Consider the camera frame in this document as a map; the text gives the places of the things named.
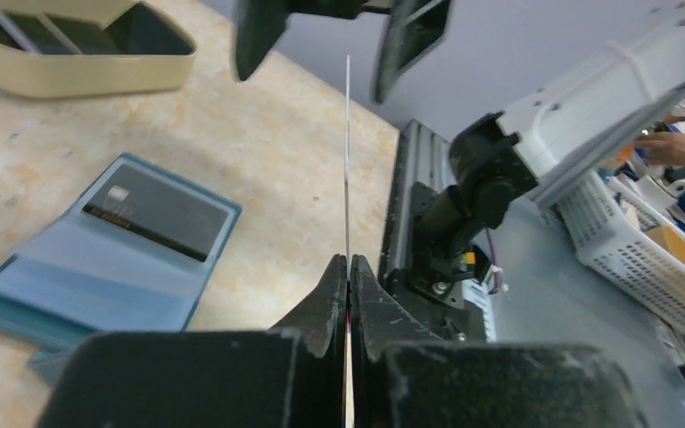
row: orange object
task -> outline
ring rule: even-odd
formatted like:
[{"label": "orange object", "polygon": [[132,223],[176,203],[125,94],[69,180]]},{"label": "orange object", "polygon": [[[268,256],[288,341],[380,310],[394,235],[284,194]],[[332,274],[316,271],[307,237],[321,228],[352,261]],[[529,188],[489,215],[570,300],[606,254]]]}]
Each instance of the orange object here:
[{"label": "orange object", "polygon": [[621,150],[618,154],[616,154],[616,156],[603,163],[603,168],[618,169],[618,167],[620,167],[621,165],[626,163],[626,161],[629,160],[632,153],[634,153],[634,144],[629,144],[626,147],[624,147],[623,150]]},{"label": "orange object", "polygon": [[648,230],[646,234],[685,266],[685,240],[674,228],[659,226]]}]

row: white wall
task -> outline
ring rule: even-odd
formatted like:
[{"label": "white wall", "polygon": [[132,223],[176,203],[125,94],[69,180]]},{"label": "white wall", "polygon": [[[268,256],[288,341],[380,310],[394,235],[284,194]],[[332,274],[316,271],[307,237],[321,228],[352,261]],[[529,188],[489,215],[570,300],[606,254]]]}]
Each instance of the white wall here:
[{"label": "white wall", "polygon": [[[203,1],[232,17],[237,0]],[[677,3],[453,0],[445,41],[398,81],[381,106],[371,102],[371,81],[383,16],[343,21],[294,15],[277,49],[338,89],[343,89],[345,54],[350,54],[355,101],[399,128],[416,118],[451,139],[484,113],[535,91],[608,39],[622,37],[651,9]]]}]

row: person's arm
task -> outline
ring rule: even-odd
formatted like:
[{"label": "person's arm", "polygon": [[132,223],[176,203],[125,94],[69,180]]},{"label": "person's arm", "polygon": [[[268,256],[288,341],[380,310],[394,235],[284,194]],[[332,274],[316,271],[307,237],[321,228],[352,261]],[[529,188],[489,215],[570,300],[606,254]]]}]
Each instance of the person's arm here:
[{"label": "person's arm", "polygon": [[681,120],[685,120],[685,118],[680,118],[678,116],[673,116],[673,115],[669,114],[668,116],[665,117],[665,119],[663,119],[663,123],[666,125],[671,125],[672,123],[676,123],[676,122],[681,121]]},{"label": "person's arm", "polygon": [[640,137],[636,146],[645,149],[649,164],[685,166],[685,134],[656,132]]}]

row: blue wallet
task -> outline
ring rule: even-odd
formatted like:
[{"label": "blue wallet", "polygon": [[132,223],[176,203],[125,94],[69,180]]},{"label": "blue wallet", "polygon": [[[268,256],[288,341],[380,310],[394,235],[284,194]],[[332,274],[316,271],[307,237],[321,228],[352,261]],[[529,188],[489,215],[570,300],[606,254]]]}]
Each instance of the blue wallet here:
[{"label": "blue wallet", "polygon": [[240,213],[122,154],[0,267],[0,330],[45,347],[31,363],[98,331],[182,330]]},{"label": "blue wallet", "polygon": [[56,385],[56,381],[62,375],[64,366],[70,361],[74,350],[51,350],[41,348],[33,352],[28,364],[33,370],[51,386]]}]

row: white plastic basket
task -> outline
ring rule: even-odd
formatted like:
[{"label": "white plastic basket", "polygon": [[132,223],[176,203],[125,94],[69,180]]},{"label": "white plastic basket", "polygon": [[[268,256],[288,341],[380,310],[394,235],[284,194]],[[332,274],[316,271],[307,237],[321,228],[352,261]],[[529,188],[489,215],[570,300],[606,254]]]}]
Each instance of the white plastic basket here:
[{"label": "white plastic basket", "polygon": [[[612,180],[610,187],[636,207],[642,230],[661,225],[675,228],[618,180]],[[558,207],[582,264],[685,333],[684,264],[626,218],[596,172],[590,172]]]}]

